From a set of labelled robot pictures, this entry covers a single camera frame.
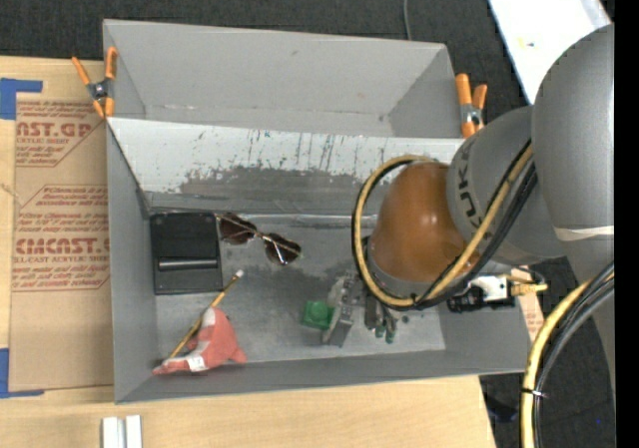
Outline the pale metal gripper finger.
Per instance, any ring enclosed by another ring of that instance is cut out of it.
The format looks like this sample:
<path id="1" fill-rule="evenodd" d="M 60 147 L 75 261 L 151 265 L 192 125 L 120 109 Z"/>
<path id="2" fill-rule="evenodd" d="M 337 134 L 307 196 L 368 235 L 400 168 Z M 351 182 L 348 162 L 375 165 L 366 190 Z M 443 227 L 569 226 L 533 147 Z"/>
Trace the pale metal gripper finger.
<path id="1" fill-rule="evenodd" d="M 337 306 L 332 313 L 328 329 L 321 335 L 321 342 L 326 345 L 343 347 L 353 326 L 353 307 Z"/>
<path id="2" fill-rule="evenodd" d="M 348 272 L 340 276 L 327 295 L 330 307 L 356 306 L 361 304 L 361 280 L 356 273 Z"/>

